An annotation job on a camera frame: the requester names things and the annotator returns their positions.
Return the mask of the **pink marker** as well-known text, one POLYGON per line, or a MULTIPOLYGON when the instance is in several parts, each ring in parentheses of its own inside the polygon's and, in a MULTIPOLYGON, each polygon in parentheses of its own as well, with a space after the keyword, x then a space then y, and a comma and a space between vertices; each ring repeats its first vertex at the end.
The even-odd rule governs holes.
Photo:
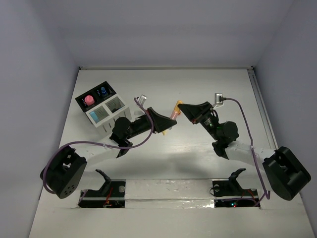
POLYGON ((170 119, 176 120, 177 117, 178 117, 178 115, 179 115, 179 112, 178 112, 178 111, 173 111, 172 114, 171 114, 171 116, 170 116, 170 119))

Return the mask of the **amber marker cap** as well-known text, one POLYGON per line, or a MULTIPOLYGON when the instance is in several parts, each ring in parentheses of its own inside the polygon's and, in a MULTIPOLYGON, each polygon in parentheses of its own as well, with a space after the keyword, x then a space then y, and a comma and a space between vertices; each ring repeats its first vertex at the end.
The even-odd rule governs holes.
POLYGON ((181 105, 181 104, 183 104, 183 102, 182 102, 181 100, 178 100, 178 101, 176 102, 175 107, 174 107, 174 110, 173 110, 175 113, 178 113, 178 114, 181 113, 181 110, 180 110, 180 108, 179 108, 179 105, 181 105))

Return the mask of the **black highlighter blue cap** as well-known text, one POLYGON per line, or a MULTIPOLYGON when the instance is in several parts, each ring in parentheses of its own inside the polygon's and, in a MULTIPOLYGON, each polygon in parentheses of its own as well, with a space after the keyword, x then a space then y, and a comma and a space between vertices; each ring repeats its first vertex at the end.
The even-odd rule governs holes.
POLYGON ((104 87, 101 87, 101 94, 102 94, 103 97, 108 95, 108 92, 107 92, 107 90, 104 87))

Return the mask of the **light blue marker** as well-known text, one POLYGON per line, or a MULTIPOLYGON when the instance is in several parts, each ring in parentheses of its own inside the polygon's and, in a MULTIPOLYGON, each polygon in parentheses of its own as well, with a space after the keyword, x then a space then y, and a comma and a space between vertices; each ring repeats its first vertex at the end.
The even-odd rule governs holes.
POLYGON ((99 121, 99 118, 98 118, 98 116, 96 115, 95 112, 90 112, 90 116, 95 122, 99 121))

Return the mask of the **pink-capped marker tube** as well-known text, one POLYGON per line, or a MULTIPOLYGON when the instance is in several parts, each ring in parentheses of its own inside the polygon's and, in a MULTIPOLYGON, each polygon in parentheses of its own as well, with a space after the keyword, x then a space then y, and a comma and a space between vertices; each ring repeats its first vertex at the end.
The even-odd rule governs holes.
POLYGON ((85 102, 85 105, 87 107, 93 105, 95 103, 95 99, 93 96, 91 95, 87 95, 85 98, 84 98, 84 102, 85 102))

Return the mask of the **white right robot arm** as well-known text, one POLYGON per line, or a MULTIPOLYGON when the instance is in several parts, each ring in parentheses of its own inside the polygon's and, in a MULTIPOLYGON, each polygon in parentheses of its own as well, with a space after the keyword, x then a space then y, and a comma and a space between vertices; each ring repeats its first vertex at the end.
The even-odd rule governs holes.
POLYGON ((236 123, 219 123, 218 114, 209 102, 178 107, 192 124, 201 124, 214 139, 212 147, 219 157, 250 163, 258 173, 263 169, 270 188, 280 198, 292 200, 311 181, 311 175, 289 148, 257 149, 253 143, 238 141, 236 123))

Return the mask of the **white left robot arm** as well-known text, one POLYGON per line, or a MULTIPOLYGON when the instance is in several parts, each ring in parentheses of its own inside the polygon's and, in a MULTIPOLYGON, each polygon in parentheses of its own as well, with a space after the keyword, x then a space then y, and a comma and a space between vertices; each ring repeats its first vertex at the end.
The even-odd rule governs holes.
POLYGON ((161 133, 177 122, 147 108, 144 115, 130 121, 126 117, 115 120, 112 133, 105 143, 93 141, 73 141, 61 146, 50 158, 40 173, 44 189, 58 198, 64 199, 76 190, 88 189, 89 185, 81 179, 89 179, 84 171, 87 166, 94 166, 106 159, 119 158, 131 149, 145 144, 149 138, 133 145, 130 139, 144 132, 148 136, 161 133))

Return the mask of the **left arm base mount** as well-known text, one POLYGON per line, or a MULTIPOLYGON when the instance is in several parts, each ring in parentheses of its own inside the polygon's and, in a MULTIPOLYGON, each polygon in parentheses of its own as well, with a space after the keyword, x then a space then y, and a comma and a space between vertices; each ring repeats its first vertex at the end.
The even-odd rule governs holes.
POLYGON ((102 170, 96 172, 103 177, 103 184, 98 190, 84 190, 80 194, 80 208, 124 208, 126 180, 112 180, 102 170))

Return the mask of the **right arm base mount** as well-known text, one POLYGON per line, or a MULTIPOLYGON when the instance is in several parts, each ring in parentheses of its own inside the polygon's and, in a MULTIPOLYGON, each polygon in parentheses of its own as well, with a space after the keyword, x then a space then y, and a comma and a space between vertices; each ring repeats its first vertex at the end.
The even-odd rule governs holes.
POLYGON ((234 171, 228 178, 213 179, 209 190, 215 208, 260 207, 257 190, 243 189, 237 181, 245 168, 234 171))

